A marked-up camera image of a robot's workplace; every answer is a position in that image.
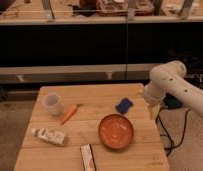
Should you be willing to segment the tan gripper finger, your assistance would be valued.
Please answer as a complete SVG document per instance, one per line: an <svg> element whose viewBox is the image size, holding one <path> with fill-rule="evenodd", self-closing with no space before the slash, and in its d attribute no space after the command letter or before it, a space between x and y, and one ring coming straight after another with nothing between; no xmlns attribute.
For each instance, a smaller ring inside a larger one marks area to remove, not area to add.
<svg viewBox="0 0 203 171"><path fill-rule="evenodd" d="M149 111L150 111L150 118L152 120L155 120L160 111L160 106L157 105L157 106L149 107Z"/></svg>

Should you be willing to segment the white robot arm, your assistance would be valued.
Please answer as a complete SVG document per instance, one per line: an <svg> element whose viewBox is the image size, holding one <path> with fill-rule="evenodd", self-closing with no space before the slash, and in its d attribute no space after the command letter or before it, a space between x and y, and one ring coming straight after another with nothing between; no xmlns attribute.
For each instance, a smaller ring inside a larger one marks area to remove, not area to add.
<svg viewBox="0 0 203 171"><path fill-rule="evenodd" d="M156 106L171 94L203 118L203 90L188 83L186 74L186 66L180 61L157 65L149 72L150 81L142 96L150 106Z"/></svg>

